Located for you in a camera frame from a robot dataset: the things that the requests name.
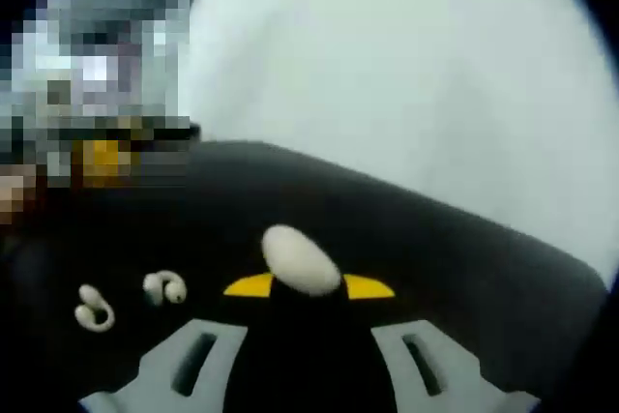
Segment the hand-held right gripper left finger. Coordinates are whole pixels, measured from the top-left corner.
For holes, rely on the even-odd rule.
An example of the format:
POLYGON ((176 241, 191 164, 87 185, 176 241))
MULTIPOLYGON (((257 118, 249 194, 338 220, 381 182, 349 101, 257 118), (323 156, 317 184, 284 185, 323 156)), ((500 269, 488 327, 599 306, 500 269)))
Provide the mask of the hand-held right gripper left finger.
POLYGON ((265 273, 203 290, 141 354, 135 376, 87 396, 90 412, 307 412, 307 273, 265 273))

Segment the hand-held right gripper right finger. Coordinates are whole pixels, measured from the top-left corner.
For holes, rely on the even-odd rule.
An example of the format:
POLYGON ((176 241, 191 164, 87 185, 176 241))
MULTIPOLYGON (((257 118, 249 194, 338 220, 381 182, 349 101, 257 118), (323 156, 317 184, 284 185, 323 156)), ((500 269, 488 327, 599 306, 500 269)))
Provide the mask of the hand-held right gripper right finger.
POLYGON ((529 412, 535 396, 500 388, 478 356, 426 319, 376 317, 396 298, 381 282, 309 277, 313 412, 529 412))

